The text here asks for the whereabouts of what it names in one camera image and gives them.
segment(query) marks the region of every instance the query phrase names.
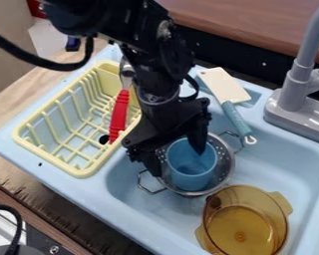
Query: dish rack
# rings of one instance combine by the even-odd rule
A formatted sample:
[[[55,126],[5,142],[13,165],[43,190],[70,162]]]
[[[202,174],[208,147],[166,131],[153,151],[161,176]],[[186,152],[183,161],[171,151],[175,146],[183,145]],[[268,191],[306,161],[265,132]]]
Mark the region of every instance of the dish rack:
[[[19,124],[13,139],[67,173],[88,177],[120,147],[141,118],[135,91],[131,90],[126,130],[112,144],[99,142],[109,134],[121,88],[119,64],[100,62]]]

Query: metal strainer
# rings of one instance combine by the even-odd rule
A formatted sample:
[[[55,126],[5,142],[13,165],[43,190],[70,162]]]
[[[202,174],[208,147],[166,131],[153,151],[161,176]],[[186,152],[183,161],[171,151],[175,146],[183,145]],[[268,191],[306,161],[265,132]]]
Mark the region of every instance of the metal strainer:
[[[240,139],[240,144],[241,148],[234,152],[233,148],[226,143],[221,136],[229,134],[235,137],[238,137]],[[216,150],[218,153],[218,161],[216,164],[216,167],[214,168],[214,174],[213,177],[211,178],[210,182],[208,185],[203,189],[199,191],[185,191],[177,186],[175,186],[170,178],[170,167],[167,164],[165,155],[166,155],[166,150],[167,148],[171,145],[171,143],[159,148],[157,150],[157,156],[159,157],[160,163],[161,163],[161,169],[162,169],[162,176],[158,177],[157,180],[163,185],[163,188],[159,190],[149,190],[142,184],[142,175],[147,172],[147,170],[143,170],[139,173],[139,188],[146,191],[149,194],[157,194],[159,192],[162,192],[166,189],[175,192],[177,194],[187,196],[187,197],[197,197],[197,196],[203,196],[203,195],[208,195],[219,189],[221,186],[223,186],[231,177],[233,171],[234,171],[234,166],[235,166],[235,156],[234,154],[242,150],[243,148],[243,141],[240,138],[240,136],[236,133],[226,131],[221,133],[220,135],[216,135],[214,133],[209,133],[208,134],[208,140],[209,142]]]

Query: blue handle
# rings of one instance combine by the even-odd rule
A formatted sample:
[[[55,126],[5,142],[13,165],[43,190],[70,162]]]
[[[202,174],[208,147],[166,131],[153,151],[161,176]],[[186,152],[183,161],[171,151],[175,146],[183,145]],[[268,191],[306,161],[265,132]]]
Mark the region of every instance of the blue handle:
[[[245,122],[243,117],[235,108],[234,104],[230,101],[224,102],[222,104],[224,113],[227,115],[229,120],[232,122],[236,130],[241,137],[246,137],[252,134],[252,129]]]

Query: red handle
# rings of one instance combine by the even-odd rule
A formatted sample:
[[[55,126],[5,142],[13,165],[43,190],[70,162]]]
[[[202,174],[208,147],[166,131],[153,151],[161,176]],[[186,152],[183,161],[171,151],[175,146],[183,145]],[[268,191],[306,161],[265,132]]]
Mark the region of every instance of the red handle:
[[[126,129],[126,120],[129,104],[129,90],[122,89],[117,96],[114,112],[110,123],[110,143],[113,143],[120,133]]]

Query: faucet base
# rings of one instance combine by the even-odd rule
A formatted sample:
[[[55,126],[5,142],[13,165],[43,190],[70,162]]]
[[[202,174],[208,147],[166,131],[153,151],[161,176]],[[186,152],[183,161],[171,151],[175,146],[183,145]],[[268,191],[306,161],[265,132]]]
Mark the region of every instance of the faucet base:
[[[289,112],[278,105],[280,93],[281,89],[278,89],[268,99],[264,119],[275,126],[319,142],[319,101],[306,98],[299,111]]]

